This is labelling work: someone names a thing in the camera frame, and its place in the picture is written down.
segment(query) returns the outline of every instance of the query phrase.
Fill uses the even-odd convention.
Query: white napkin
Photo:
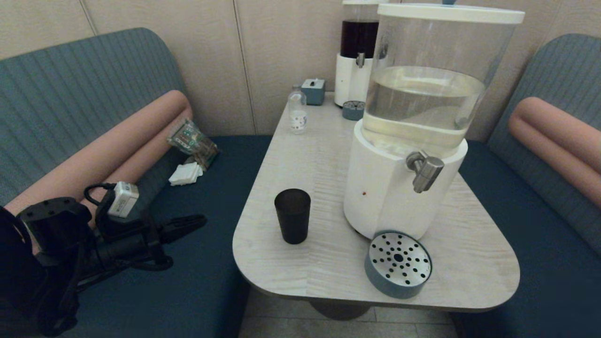
[[[180,164],[173,172],[173,175],[169,177],[171,185],[184,185],[196,183],[196,178],[203,175],[203,170],[200,168],[198,163]]]

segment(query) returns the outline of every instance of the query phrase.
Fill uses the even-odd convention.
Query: dark juice
[[[373,58],[377,26],[378,21],[375,20],[342,21],[340,55],[346,58],[356,58],[359,53],[365,53],[365,58]]]

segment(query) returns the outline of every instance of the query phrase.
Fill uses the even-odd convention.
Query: white label
[[[293,132],[304,131],[307,126],[307,112],[295,110],[290,113],[290,129]]]

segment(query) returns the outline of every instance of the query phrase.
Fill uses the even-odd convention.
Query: white dispenser base
[[[413,191],[415,173],[405,159],[373,146],[363,137],[363,120],[355,125],[344,214],[351,226],[373,239],[382,230],[397,230],[419,239],[434,220],[442,199],[468,152],[463,140],[457,153],[442,158],[445,166],[428,191]]]
[[[373,59],[365,59],[365,64],[359,68],[355,58],[336,56],[336,85],[334,103],[339,106],[347,101],[365,102],[367,87],[370,84],[371,64]]]

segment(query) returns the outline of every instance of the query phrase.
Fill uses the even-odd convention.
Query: water dispenser
[[[524,12],[381,4],[365,113],[353,134],[344,213],[368,238],[419,239],[468,151],[464,139]]]
[[[376,47],[379,4],[388,0],[343,0],[340,53],[336,56],[334,102],[365,103]]]

